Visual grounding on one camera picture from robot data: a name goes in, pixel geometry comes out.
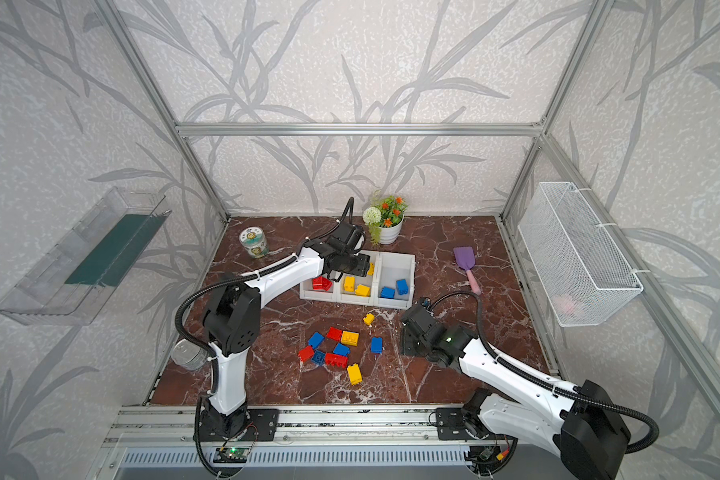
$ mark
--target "pink handle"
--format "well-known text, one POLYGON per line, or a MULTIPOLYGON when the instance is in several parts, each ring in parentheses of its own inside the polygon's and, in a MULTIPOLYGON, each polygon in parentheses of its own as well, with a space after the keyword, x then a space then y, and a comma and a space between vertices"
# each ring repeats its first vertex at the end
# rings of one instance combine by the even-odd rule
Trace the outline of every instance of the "pink handle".
POLYGON ((474 279, 474 275, 472 275, 472 270, 467 270, 467 278, 469 279, 469 285, 472 287, 472 291, 480 295, 480 286, 478 285, 478 281, 474 279))

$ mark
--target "white mesh basket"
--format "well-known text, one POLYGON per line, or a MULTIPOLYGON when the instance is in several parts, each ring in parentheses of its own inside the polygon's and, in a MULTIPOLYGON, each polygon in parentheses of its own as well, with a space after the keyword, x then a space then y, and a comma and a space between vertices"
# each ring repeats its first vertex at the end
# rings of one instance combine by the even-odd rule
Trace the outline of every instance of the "white mesh basket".
POLYGON ((571 182, 539 183, 519 229, 561 326, 599 325, 643 291, 571 182))

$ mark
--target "white flower pot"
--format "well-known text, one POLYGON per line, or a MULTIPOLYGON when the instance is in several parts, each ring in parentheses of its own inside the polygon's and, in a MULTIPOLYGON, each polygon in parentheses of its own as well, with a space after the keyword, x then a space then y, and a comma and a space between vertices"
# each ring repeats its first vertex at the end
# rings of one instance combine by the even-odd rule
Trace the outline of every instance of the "white flower pot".
POLYGON ((382 235, 378 242, 381 245, 389 245, 395 240, 397 240, 398 235, 400 235, 400 229, 403 226, 404 220, 405 218, 403 217, 403 220, 400 220, 400 223, 395 226, 382 226, 382 235))

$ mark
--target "brown marble surface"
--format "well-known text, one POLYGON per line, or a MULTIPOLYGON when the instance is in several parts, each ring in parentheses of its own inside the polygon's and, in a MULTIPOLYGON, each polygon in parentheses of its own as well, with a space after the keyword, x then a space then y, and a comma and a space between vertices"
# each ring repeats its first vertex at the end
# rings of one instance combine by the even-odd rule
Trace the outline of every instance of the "brown marble surface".
MULTIPOLYGON (((223 239, 206 284, 221 274, 240 274, 283 258, 305 236, 323 232, 328 217, 234 218, 223 239), (240 231, 257 225, 264 229, 270 254, 252 260, 238 242, 240 231)), ((483 290, 484 319, 488 340, 500 350, 533 368, 547 371, 536 332, 520 294, 499 229, 492 216, 413 216, 404 221, 398 240, 380 250, 416 255, 414 298, 467 290, 464 272, 454 262, 453 247, 472 246, 477 265, 475 277, 483 290)), ((190 312, 187 329, 203 336, 201 315, 207 302, 198 300, 190 312)), ((447 326, 461 323, 475 330, 474 301, 457 296, 444 302, 437 316, 447 326)), ((283 293, 262 310, 261 333, 248 354, 246 392, 250 405, 298 403, 462 403, 475 388, 484 386, 455 370, 433 366, 421 358, 400 356, 399 316, 402 310, 355 306, 344 303, 300 300, 298 287, 283 293), (376 315, 372 326, 363 323, 366 312, 376 315), (351 347, 349 364, 358 363, 362 383, 351 386, 345 369, 300 364, 297 353, 314 332, 328 328, 359 332, 351 347), (370 352, 372 336, 384 341, 384 352, 370 352)), ((326 339, 324 352, 336 341, 326 339)), ((210 366, 187 372, 169 361, 151 403, 194 405, 198 392, 210 387, 210 366)))

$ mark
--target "acrylic shelf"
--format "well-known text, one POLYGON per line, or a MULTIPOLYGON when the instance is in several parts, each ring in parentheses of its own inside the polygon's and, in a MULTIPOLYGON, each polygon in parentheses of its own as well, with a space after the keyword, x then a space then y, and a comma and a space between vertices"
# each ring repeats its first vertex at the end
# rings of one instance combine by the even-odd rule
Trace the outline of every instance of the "acrylic shelf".
POLYGON ((170 215, 165 195, 109 190, 0 300, 25 325, 89 325, 170 215))

